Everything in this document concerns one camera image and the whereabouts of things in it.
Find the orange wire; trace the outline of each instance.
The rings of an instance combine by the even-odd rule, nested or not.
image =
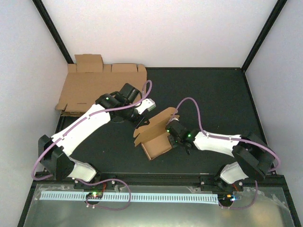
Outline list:
[[[237,190],[237,192],[238,192],[239,190],[238,190],[238,188],[236,187],[236,185],[235,185],[234,183],[233,183],[232,185],[233,185],[233,187],[234,187],[234,188]]]

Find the flattened cardboard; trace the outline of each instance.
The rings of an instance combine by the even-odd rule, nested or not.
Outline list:
[[[169,107],[152,117],[148,125],[141,126],[134,131],[135,147],[141,144],[149,160],[153,160],[172,149],[167,138],[169,133],[165,130],[165,127],[175,111],[175,108]]]
[[[139,64],[104,64],[100,54],[75,55],[56,106],[62,116],[81,116],[105,93],[119,91],[125,83],[142,90],[146,68]]]

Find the open cardboard box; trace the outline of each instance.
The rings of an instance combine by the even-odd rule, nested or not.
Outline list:
[[[175,108],[169,107],[149,119],[150,123],[148,125],[141,126],[134,131],[135,147],[141,144],[149,160],[153,160],[172,149],[167,138],[169,133],[165,127],[175,111]]]
[[[101,95],[120,91],[125,83],[141,91],[147,80],[146,68],[141,64],[103,64],[100,54],[75,57],[77,64],[68,64],[68,74],[56,106],[62,116],[83,115]]]

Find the cardboard flap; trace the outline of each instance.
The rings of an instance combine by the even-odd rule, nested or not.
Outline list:
[[[76,54],[77,72],[103,72],[100,54]]]
[[[136,64],[113,64],[112,72],[138,72]]]
[[[156,116],[153,116],[150,120],[149,125],[144,125],[139,127],[138,129],[134,130],[134,138],[137,137],[140,133],[152,128],[154,125],[158,124],[159,122],[166,120],[167,121],[170,119],[170,117],[174,114],[176,111],[176,108],[174,107],[168,107],[167,109],[163,110]]]
[[[148,142],[166,132],[165,127],[171,116],[175,112],[175,108],[169,107],[161,113],[150,119],[150,124],[141,126],[134,131],[134,145],[138,146],[140,143]]]
[[[71,103],[67,104],[65,112],[81,112],[84,108],[90,108],[93,103]]]
[[[142,64],[139,64],[139,65],[138,65],[138,72],[147,73],[145,66],[142,65]]]
[[[67,103],[59,102],[59,103],[57,104],[57,106],[56,106],[55,109],[56,109],[56,110],[64,111],[65,108],[66,108],[66,106],[67,106]]]
[[[152,160],[172,149],[171,144],[167,139],[168,136],[169,133],[165,132],[164,134],[141,144],[149,160]]]
[[[103,65],[103,72],[111,72],[111,71],[112,71],[112,65],[111,64]]]
[[[76,64],[67,64],[67,71],[69,73],[77,72],[77,65]]]

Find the black frame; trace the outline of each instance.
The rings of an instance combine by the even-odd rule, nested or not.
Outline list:
[[[262,139],[264,141],[266,141],[265,139],[265,135],[264,132],[262,130],[262,126],[261,126],[261,122],[259,120],[258,117],[258,113],[257,113],[257,109],[255,107],[251,92],[250,92],[250,88],[248,85],[248,82],[246,80],[246,75],[245,72],[248,69],[249,65],[251,64],[251,62],[253,61],[255,55],[257,54],[260,46],[262,45],[263,41],[265,40],[267,34],[269,33],[271,27],[273,26],[275,20],[277,19],[277,17],[279,16],[281,10],[283,9],[284,5],[286,4],[287,0],[277,0],[270,16],[268,17],[266,23],[264,24],[258,38],[256,39],[251,51],[249,52],[243,66],[241,67],[241,71],[243,72],[243,77],[245,78],[245,83],[247,86],[247,90],[249,92],[250,95],[250,99],[251,99],[251,103],[253,105],[254,108],[254,113],[255,116],[258,119],[258,125],[260,127],[260,131],[262,132]],[[56,41],[62,55],[64,56],[66,62],[68,64],[73,64],[73,60],[67,50],[67,48],[65,47],[63,40],[61,39],[55,25],[53,24],[43,2],[41,0],[33,0],[33,3],[35,4],[38,12],[40,13],[42,19],[44,20],[46,26],[48,27],[51,35],[53,36],[54,40]],[[63,123],[65,121],[65,117],[60,117],[59,122],[57,124],[57,128],[56,128],[56,132],[60,131],[62,129]],[[45,172],[39,172],[36,173],[36,175],[42,176],[45,175]],[[144,184],[144,185],[191,185],[191,186],[198,186],[200,185],[200,180],[199,177],[200,175],[182,175],[182,177],[180,178],[178,176],[178,181],[176,183],[176,175],[151,175],[151,174],[116,174],[116,177],[118,177],[119,179],[122,179],[124,181],[126,181],[127,183],[129,183],[130,185],[132,184]],[[169,178],[173,178],[174,179],[174,183],[173,182],[169,182],[167,181],[167,179]],[[18,227],[22,227],[25,223],[26,220],[26,216],[28,213],[28,209],[30,207],[33,195],[34,195],[34,191],[36,188],[36,185],[38,183],[46,183],[46,184],[54,184],[54,183],[67,183],[67,184],[74,184],[73,181],[71,180],[64,180],[61,182],[58,181],[54,181],[54,180],[44,180],[44,181],[33,181],[31,188],[29,190],[29,194],[25,203],[25,206],[23,208],[20,220],[19,220],[19,224]],[[246,186],[250,186],[250,187],[254,187],[254,182],[252,180],[245,180],[245,185]],[[294,207],[294,203],[291,197],[291,194],[289,192],[287,183],[285,181],[285,178],[283,175],[277,175],[276,172],[273,172],[272,175],[268,175],[266,177],[266,179],[263,182],[259,183],[260,187],[281,187],[283,188],[283,192],[284,195],[286,197],[286,201],[288,204],[288,207],[291,211],[291,215],[294,221],[295,226],[301,226],[300,220],[298,218],[296,209]]]

